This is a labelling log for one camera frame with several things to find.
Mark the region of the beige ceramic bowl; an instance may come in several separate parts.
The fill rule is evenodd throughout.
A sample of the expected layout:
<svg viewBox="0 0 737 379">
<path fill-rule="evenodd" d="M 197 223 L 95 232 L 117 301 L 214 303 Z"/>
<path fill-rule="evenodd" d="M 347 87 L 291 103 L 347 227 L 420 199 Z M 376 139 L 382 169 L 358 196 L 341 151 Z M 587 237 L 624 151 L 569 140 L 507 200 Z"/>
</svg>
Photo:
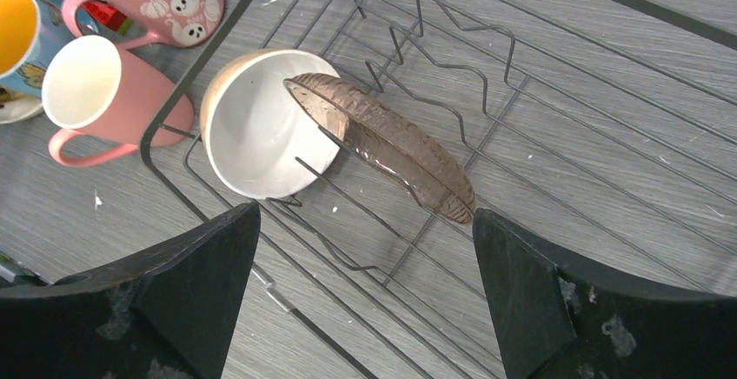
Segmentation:
<svg viewBox="0 0 737 379">
<path fill-rule="evenodd" d="M 213 78 L 200 109 L 201 138 L 220 180 L 252 199 L 291 196 L 338 155 L 283 80 L 304 73 L 337 74 L 303 50 L 261 49 L 242 55 Z"/>
</svg>

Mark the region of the blue mug yellow inside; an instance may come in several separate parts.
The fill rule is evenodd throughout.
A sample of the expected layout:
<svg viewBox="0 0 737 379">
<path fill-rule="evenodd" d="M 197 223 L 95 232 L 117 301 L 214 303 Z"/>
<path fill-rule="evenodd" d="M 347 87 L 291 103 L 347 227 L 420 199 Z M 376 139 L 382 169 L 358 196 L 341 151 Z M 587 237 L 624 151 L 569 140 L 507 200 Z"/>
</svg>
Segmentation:
<svg viewBox="0 0 737 379">
<path fill-rule="evenodd" d="M 1 85 L 40 97 L 51 60 L 75 36 L 63 20 L 64 0 L 1 0 Z"/>
</svg>

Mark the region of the pink beige leaf plate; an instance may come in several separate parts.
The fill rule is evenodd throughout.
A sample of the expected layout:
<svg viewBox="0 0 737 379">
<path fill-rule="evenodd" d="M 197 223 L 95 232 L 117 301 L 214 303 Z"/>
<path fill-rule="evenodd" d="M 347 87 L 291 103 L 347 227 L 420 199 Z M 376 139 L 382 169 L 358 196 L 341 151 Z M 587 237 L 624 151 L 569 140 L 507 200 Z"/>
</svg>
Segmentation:
<svg viewBox="0 0 737 379">
<path fill-rule="evenodd" d="M 1 124 L 21 122 L 42 113 L 40 99 L 1 89 Z"/>
</svg>

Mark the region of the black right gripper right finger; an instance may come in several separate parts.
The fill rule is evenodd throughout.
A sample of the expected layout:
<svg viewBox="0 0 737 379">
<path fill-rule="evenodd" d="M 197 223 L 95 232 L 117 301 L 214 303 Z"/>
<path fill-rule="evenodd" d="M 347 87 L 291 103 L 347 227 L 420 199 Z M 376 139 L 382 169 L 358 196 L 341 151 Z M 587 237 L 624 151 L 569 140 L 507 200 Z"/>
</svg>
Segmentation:
<svg viewBox="0 0 737 379">
<path fill-rule="evenodd" d="M 734 297 L 615 269 L 490 209 L 473 239 L 507 377 L 735 377 Z"/>
</svg>

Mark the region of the brown glass bowl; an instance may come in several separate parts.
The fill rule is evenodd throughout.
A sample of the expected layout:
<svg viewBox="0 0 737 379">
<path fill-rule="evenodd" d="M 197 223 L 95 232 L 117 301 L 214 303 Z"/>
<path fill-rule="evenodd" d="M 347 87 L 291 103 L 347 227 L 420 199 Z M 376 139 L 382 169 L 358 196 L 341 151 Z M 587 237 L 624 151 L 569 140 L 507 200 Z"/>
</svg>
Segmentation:
<svg viewBox="0 0 737 379">
<path fill-rule="evenodd" d="M 370 165 L 401 179 L 420 204 L 456 223 L 471 223 L 476 200 L 466 171 L 416 124 L 337 76 L 304 73 L 282 84 L 315 123 Z"/>
</svg>

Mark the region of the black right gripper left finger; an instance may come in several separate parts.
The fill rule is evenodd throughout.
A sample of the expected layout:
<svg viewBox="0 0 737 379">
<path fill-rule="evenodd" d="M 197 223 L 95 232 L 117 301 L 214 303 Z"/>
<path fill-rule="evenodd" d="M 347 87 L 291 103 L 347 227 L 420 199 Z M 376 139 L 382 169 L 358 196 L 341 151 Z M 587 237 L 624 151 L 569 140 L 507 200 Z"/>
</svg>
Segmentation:
<svg viewBox="0 0 737 379">
<path fill-rule="evenodd" d="M 2 289 L 2 377 L 220 377 L 260 226 L 241 204 L 51 285 Z"/>
</svg>

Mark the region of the plain pink mug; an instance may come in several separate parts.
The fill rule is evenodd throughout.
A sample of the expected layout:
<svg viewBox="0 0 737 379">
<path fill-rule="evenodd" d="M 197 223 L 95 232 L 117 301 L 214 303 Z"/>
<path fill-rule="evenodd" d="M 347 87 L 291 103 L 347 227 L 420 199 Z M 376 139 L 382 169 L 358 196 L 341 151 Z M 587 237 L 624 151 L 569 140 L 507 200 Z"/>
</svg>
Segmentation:
<svg viewBox="0 0 737 379">
<path fill-rule="evenodd" d="M 100 36 L 79 37 L 51 60 L 42 86 L 46 116 L 58 126 L 49 153 L 69 167 L 94 166 L 134 152 L 175 84 L 141 58 Z M 67 156 L 76 136 L 95 136 L 116 147 Z"/>
</svg>

